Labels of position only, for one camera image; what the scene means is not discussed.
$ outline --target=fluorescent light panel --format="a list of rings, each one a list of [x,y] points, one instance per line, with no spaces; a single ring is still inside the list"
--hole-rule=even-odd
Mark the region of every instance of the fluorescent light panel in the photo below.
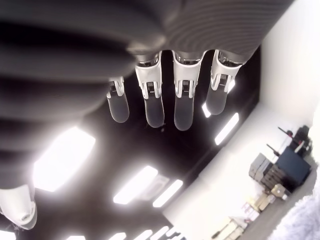
[[[237,122],[239,121],[239,114],[236,112],[233,117],[229,120],[229,122],[224,126],[224,128],[219,132],[219,134],[215,137],[215,144],[219,145],[226,136],[231,132],[231,130],[235,127]]]
[[[1,240],[16,240],[16,235],[14,232],[0,230],[0,239]]]
[[[228,93],[230,93],[230,91],[234,88],[235,85],[236,85],[236,81],[234,79],[232,79],[229,83]],[[202,110],[203,110],[203,113],[206,118],[209,118],[211,116],[211,113],[209,112],[209,110],[207,108],[206,102],[204,102],[204,104],[202,105]]]
[[[84,163],[96,139],[73,127],[59,135],[34,164],[33,182],[38,189],[54,192]]]
[[[204,102],[204,104],[202,105],[202,110],[203,110],[203,113],[204,113],[206,118],[211,116],[211,113],[209,112],[209,110],[207,108],[206,102]]]
[[[127,237],[125,232],[119,232],[113,235],[109,240],[124,240]]]
[[[167,188],[154,202],[153,206],[155,208],[162,207],[175,193],[181,188],[183,182],[181,180],[176,180],[171,186]]]
[[[86,240],[84,236],[70,236],[66,240]]]
[[[234,88],[235,85],[236,85],[236,81],[232,79],[229,83],[228,93],[230,93],[230,91]]]
[[[139,236],[137,236],[134,240],[146,240],[152,235],[152,230],[145,230],[143,233],[141,233]]]
[[[135,177],[133,177],[113,198],[116,204],[128,204],[136,196],[141,194],[158,175],[158,170],[146,166]]]
[[[164,226],[163,228],[161,228],[159,231],[157,231],[152,237],[150,237],[150,240],[158,240],[159,238],[161,238],[166,232],[168,232],[169,227],[168,226]]]

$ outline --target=black ceiling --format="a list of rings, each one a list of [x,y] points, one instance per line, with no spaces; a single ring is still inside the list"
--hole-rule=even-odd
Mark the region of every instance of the black ceiling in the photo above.
[[[171,181],[183,180],[183,188],[188,187],[258,103],[260,49],[238,72],[223,113],[205,117],[202,104],[210,82],[213,54],[213,50],[208,51],[203,59],[195,94],[193,125],[187,131],[177,130],[174,124],[175,88],[170,51],[162,54],[163,127],[148,126],[137,77],[132,74],[126,78],[128,121],[115,122],[108,102],[85,117],[80,128],[96,138],[89,158],[58,191],[36,190],[37,224],[30,231],[19,232],[17,239],[65,240],[71,235],[84,235],[86,240],[107,240],[117,232],[126,232],[127,239],[133,239],[143,230],[156,231],[170,226],[162,209],[153,208],[152,202],[133,201],[119,205],[113,203],[113,196],[128,180],[126,176],[132,176],[146,165],[158,169]],[[238,125],[221,145],[216,146],[214,137],[236,112],[240,118]],[[0,216],[1,230],[10,224]]]

